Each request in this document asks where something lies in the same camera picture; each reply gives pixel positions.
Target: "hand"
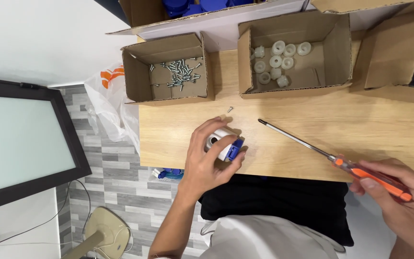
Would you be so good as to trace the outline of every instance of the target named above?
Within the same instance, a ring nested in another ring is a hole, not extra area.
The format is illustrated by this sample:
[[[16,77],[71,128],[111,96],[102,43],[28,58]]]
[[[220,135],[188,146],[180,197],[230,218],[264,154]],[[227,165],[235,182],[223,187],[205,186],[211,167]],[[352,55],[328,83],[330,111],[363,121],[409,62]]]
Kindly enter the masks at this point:
[[[412,201],[402,203],[394,200],[382,185],[368,177],[360,181],[354,180],[349,187],[358,195],[364,195],[365,192],[370,194],[383,210],[383,218],[389,228],[414,247],[414,171],[397,159],[359,163],[374,171],[397,177],[410,188]]]
[[[215,168],[213,163],[229,144],[237,140],[236,135],[228,135],[215,142],[208,152],[204,151],[207,138],[227,122],[216,117],[204,122],[191,135],[190,147],[186,156],[184,175],[178,185],[178,193],[191,197],[196,202],[204,192],[227,183],[242,166],[245,151],[239,152],[231,164],[224,170]]]

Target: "orange screwdriver handle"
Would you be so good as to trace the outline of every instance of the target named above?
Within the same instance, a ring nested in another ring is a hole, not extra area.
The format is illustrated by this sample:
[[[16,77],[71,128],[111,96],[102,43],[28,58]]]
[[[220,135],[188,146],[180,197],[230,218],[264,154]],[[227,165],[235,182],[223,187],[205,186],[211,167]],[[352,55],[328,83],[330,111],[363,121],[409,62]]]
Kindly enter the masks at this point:
[[[360,179],[362,177],[374,179],[384,186],[390,194],[400,198],[403,201],[411,201],[412,199],[409,188],[400,181],[394,180],[386,174],[376,172],[359,164],[353,163],[345,159],[345,157],[341,154],[335,158],[333,165],[348,172],[355,179]]]

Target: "fan stand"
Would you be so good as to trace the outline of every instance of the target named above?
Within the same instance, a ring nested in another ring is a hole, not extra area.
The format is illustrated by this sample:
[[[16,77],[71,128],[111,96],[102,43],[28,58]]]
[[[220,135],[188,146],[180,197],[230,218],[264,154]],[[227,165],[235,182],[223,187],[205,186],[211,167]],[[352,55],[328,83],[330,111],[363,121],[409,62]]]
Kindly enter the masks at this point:
[[[101,246],[105,247],[97,249],[96,252],[105,259],[119,259],[129,243],[130,232],[127,228],[127,224],[110,210],[98,207],[87,222],[84,242],[62,259],[80,259],[87,252],[93,251],[95,247]]]

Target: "wooden desk surface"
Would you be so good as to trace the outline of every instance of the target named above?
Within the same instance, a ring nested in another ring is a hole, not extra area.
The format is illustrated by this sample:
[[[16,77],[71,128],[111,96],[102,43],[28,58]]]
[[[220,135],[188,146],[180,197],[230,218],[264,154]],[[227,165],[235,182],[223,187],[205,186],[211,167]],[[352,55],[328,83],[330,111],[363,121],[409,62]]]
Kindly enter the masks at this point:
[[[184,168],[192,131],[226,116],[248,147],[241,174],[351,182],[325,157],[265,127],[269,123],[348,159],[395,157],[414,169],[414,104],[349,94],[243,100],[238,95],[236,50],[210,53],[216,100],[149,107],[140,105],[140,163]],[[234,109],[226,114],[228,108]]]

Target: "plastic bag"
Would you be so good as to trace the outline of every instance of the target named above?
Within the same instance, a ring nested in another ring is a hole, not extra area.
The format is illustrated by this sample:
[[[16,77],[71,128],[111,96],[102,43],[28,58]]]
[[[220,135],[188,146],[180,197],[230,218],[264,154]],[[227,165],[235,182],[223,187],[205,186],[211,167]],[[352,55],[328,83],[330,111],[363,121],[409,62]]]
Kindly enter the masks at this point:
[[[84,82],[90,104],[89,124],[98,136],[108,136],[113,142],[128,141],[140,155],[138,105],[126,95],[122,63],[116,63]]]

